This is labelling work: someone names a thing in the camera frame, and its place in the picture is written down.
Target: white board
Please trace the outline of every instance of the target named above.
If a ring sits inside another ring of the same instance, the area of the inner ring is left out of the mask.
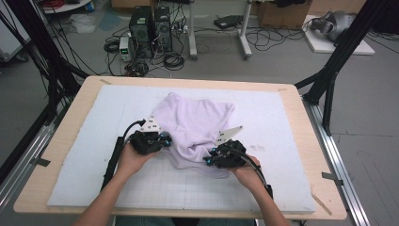
[[[305,23],[309,20],[316,18],[316,16],[308,15],[305,19]],[[334,52],[335,46],[334,43],[327,38],[327,36],[321,34],[317,30],[311,30],[308,27],[304,27],[303,30],[305,31],[305,37],[308,41],[309,46],[313,50],[314,53],[325,53],[330,54]],[[354,55],[373,55],[375,51],[370,47],[366,41],[362,40],[358,48],[356,48]]]
[[[100,191],[117,136],[133,121],[147,119],[171,92],[193,100],[234,103],[230,125],[243,125],[244,129],[233,139],[260,159],[280,210],[299,214],[315,211],[279,93],[113,85],[100,90],[64,161],[48,205],[88,206]],[[162,154],[150,159],[129,180],[117,207],[259,211],[251,194],[233,175],[212,179],[190,169],[174,169]]]

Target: hand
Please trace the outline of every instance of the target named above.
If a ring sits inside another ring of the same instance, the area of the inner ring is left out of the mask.
[[[260,162],[256,157],[251,155],[248,155],[248,157],[250,157],[257,166],[260,166]],[[246,187],[249,191],[255,191],[259,189],[259,187],[264,189],[261,178],[259,178],[258,173],[250,165],[246,164],[241,168],[230,169],[230,171],[234,173],[241,185]]]
[[[115,177],[122,177],[125,180],[129,179],[133,174],[140,171],[144,164],[153,156],[155,156],[155,153],[141,155],[136,152],[130,143],[127,143],[120,154],[120,161],[118,162]]]

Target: lavender cloth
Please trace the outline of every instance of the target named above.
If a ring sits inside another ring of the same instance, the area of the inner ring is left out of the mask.
[[[187,100],[170,93],[152,115],[172,137],[172,145],[162,152],[177,169],[192,169],[213,178],[228,177],[225,169],[208,167],[202,159],[210,156],[219,131],[228,128],[234,104],[209,100]]]

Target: floor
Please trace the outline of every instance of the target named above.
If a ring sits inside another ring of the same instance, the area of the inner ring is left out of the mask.
[[[107,75],[104,41],[125,27],[128,20],[121,19],[120,12],[112,10],[109,3],[102,4],[90,14],[97,25],[93,34],[70,33],[67,38],[94,72]],[[73,13],[86,12],[78,9]],[[59,17],[64,22],[70,15],[70,12],[61,13]],[[213,26],[213,19],[202,18],[197,23]],[[251,18],[249,25],[257,26],[256,18]],[[399,41],[373,39],[396,53],[365,39],[375,50],[375,55],[349,58],[336,81],[331,132],[370,223],[394,226],[399,225],[399,105],[395,104],[399,99],[396,90],[399,87]],[[235,34],[208,32],[198,33],[199,59],[193,61],[188,57],[187,38],[183,36],[181,40],[184,44],[182,56],[186,58],[184,67],[172,72],[157,69],[146,76],[294,84],[320,71],[330,56],[313,53],[305,39],[287,39],[267,51],[255,50],[252,45],[253,57],[244,60]],[[262,43],[266,43],[265,36],[259,37],[259,44]],[[69,49],[65,48],[68,46],[62,46],[72,61]],[[93,73],[82,63],[79,65],[84,71]],[[119,57],[111,69],[115,74],[123,73]],[[308,89],[299,92],[304,94]],[[27,63],[11,61],[0,68],[0,96],[2,164],[46,105],[45,89],[31,60]],[[12,205],[23,184],[0,213],[1,225],[71,225],[76,216],[15,213]],[[348,217],[343,221],[310,220],[307,225],[353,223]]]

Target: table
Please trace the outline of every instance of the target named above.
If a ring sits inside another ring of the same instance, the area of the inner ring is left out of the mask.
[[[91,76],[86,79],[74,99],[64,120],[59,125],[42,158],[50,160],[48,167],[37,166],[26,183],[14,210],[20,213],[79,214],[85,208],[51,207],[47,201],[51,195],[62,163],[71,149],[87,113],[96,100],[97,93],[106,85],[131,85],[151,87],[177,87],[201,89],[263,90],[279,92],[295,138],[302,165],[310,183],[316,212],[309,215],[284,215],[291,219],[344,219],[346,211],[334,181],[322,178],[322,172],[330,172],[314,133],[301,98],[293,85],[259,84],[245,82],[201,81],[157,78],[126,78]],[[161,210],[115,208],[115,215],[168,216],[193,218],[261,218],[259,214],[226,211]]]
[[[197,60],[198,57],[197,57],[196,36],[194,34],[194,2],[195,0],[190,0],[190,34],[188,36],[188,43],[190,47],[191,58]],[[238,37],[240,38],[241,44],[243,45],[244,49],[244,59],[252,57],[252,52],[250,51],[246,37],[247,24],[251,7],[252,7],[252,0],[247,0],[246,8],[244,10],[243,26],[241,29],[238,29]]]

